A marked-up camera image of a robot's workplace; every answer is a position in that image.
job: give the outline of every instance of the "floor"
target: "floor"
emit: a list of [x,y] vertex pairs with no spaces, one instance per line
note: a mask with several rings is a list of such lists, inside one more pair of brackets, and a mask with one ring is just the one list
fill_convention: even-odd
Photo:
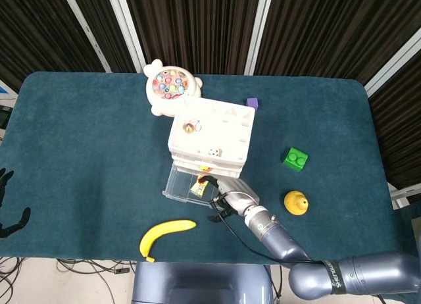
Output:
[[[112,266],[111,261],[99,261],[104,266]],[[10,304],[112,304],[111,295],[104,281],[97,275],[82,275],[72,272],[59,272],[55,259],[29,258],[22,263],[22,270],[14,284],[14,294]],[[91,270],[88,264],[77,264],[78,270]],[[280,274],[278,266],[272,266],[274,283],[279,284]],[[102,273],[109,284],[115,304],[130,304],[134,274]],[[375,304],[378,299],[371,296],[333,295],[316,301],[303,301],[296,297],[287,283],[288,269],[283,269],[284,286],[280,303],[317,303],[317,304]],[[7,285],[0,283],[0,293]],[[5,303],[8,297],[0,299]]]

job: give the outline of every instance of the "green lego brick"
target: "green lego brick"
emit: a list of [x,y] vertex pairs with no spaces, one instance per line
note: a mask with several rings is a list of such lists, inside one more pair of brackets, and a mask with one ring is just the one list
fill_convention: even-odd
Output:
[[284,160],[284,165],[292,168],[293,170],[300,171],[304,168],[304,165],[308,159],[308,155],[304,154],[302,151],[291,147],[288,152],[287,157]]

